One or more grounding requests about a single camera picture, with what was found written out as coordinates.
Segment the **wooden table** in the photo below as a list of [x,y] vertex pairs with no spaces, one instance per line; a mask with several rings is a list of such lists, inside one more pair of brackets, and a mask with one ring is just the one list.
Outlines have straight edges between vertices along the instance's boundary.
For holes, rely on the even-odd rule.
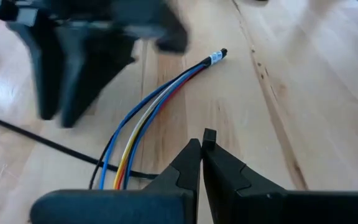
[[[218,143],[287,189],[358,190],[358,2],[171,1],[190,31],[183,57],[139,41],[128,66],[78,125],[37,118],[28,52],[0,21],[0,119],[93,157],[120,120],[157,86],[225,47],[218,64],[188,82],[157,116],[134,170],[161,172],[190,138]],[[120,135],[117,164],[139,119]],[[93,166],[0,127],[0,223],[26,223],[39,196],[87,188]],[[106,185],[112,185],[110,172]],[[130,189],[147,185],[131,179]],[[211,223],[201,181],[199,223]]]

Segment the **clamp jaw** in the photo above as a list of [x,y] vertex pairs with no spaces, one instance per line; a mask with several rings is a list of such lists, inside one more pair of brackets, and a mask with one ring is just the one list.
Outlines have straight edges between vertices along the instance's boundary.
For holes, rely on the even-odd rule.
[[197,222],[200,162],[215,224],[358,223],[358,192],[291,191],[216,144],[206,129],[143,190],[58,190],[38,199],[33,224]]
[[0,0],[0,19],[28,46],[39,115],[72,127],[123,69],[137,39],[182,54],[187,32],[163,0]]

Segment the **white label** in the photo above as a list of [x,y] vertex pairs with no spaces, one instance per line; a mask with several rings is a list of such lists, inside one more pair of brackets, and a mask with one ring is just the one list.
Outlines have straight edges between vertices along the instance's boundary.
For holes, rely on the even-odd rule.
[[209,56],[211,58],[211,65],[222,60],[223,54],[221,51],[215,52]]

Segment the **wooden surface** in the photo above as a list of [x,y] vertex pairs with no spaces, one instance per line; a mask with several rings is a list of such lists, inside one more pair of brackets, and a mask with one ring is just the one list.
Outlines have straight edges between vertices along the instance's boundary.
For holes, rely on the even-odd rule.
[[[0,21],[0,118],[99,157],[125,114],[157,86],[225,47],[152,123],[135,170],[161,172],[190,138],[218,143],[287,189],[358,190],[358,2],[171,1],[190,31],[183,57],[138,42],[139,61],[117,76],[74,129],[37,118],[26,48]],[[120,135],[117,164],[134,123]],[[32,202],[85,189],[93,166],[0,128],[0,223],[26,223]],[[106,186],[112,185],[108,174]],[[147,185],[131,179],[130,188]],[[199,223],[212,223],[201,181]]]

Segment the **wire bundle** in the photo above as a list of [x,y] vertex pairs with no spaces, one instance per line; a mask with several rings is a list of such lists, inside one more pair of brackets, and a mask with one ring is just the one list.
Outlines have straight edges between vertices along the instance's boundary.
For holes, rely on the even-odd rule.
[[155,91],[153,91],[149,96],[144,98],[134,109],[132,109],[125,118],[120,122],[119,126],[117,127],[116,132],[111,137],[108,145],[104,149],[98,164],[95,167],[93,172],[91,181],[89,183],[89,188],[91,189],[93,186],[94,178],[98,171],[99,166],[102,163],[104,156],[106,156],[106,161],[103,163],[103,169],[101,173],[101,180],[99,183],[99,189],[103,189],[104,187],[104,180],[106,177],[106,172],[108,168],[108,160],[111,157],[111,154],[114,149],[114,145],[116,143],[117,137],[121,132],[121,129],[124,125],[141,109],[143,108],[152,98],[158,95],[156,99],[151,103],[151,105],[147,108],[146,112],[142,115],[138,123],[136,124],[133,132],[131,133],[129,140],[126,144],[124,153],[122,155],[121,162],[119,164],[116,178],[114,179],[114,189],[120,189],[122,180],[123,189],[126,189],[128,185],[128,180],[130,174],[132,174],[131,167],[132,163],[136,154],[137,146],[140,143],[142,136],[145,134],[147,128],[150,126],[153,119],[156,117],[157,113],[163,108],[164,104],[191,78],[193,78],[196,74],[201,72],[202,70],[208,68],[212,64],[220,61],[223,59],[227,54],[226,49],[222,49],[219,52],[215,52],[214,54],[210,55],[200,63],[196,64],[195,66],[189,68],[188,70],[181,73],[179,76],[170,80],[166,84],[158,87]]

